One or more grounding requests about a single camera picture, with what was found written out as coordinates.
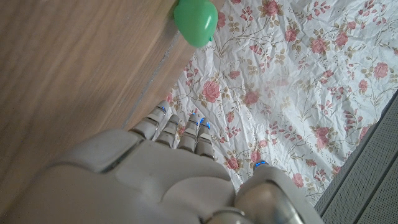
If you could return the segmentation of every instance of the wooden surface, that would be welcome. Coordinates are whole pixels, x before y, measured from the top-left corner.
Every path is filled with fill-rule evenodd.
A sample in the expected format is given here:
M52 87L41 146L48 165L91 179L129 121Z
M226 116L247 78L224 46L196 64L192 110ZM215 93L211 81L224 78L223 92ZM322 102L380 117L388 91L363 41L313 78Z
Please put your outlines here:
M165 98L194 51L176 36L174 5L0 1L1 213L49 160Z

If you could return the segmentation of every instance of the white cloth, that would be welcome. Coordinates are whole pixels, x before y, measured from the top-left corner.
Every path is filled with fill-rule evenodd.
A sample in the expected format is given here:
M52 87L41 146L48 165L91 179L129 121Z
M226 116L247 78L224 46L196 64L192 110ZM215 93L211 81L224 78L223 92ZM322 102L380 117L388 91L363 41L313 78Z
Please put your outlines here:
M236 189L261 158L315 204L398 87L397 9L387 0L227 1L214 41L167 96L172 112L210 119Z

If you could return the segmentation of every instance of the leaf pattern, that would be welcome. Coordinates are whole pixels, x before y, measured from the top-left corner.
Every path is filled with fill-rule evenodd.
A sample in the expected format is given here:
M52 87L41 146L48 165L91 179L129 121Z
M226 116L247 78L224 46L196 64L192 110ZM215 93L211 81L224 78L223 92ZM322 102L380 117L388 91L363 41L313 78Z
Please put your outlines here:
M180 118L210 119L217 162L236 189L264 159L315 204L398 89L397 8L227 1L214 41L166 99Z

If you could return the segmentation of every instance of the crumpled fabric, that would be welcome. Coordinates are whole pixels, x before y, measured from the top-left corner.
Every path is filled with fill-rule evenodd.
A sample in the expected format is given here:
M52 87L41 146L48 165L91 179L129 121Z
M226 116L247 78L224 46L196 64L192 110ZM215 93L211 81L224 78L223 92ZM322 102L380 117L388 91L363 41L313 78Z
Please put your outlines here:
M227 1L214 41L167 96L177 139L190 114L207 117L236 190L264 159L315 205L398 88L397 10L386 0Z

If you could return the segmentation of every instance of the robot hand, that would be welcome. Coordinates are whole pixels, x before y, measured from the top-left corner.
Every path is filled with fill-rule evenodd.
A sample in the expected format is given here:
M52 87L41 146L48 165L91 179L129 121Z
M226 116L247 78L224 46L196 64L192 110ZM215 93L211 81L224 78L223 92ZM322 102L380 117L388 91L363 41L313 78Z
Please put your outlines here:
M109 130L51 163L2 217L6 223L322 223L293 182L259 161L238 194L214 162L210 123L161 102L130 131Z

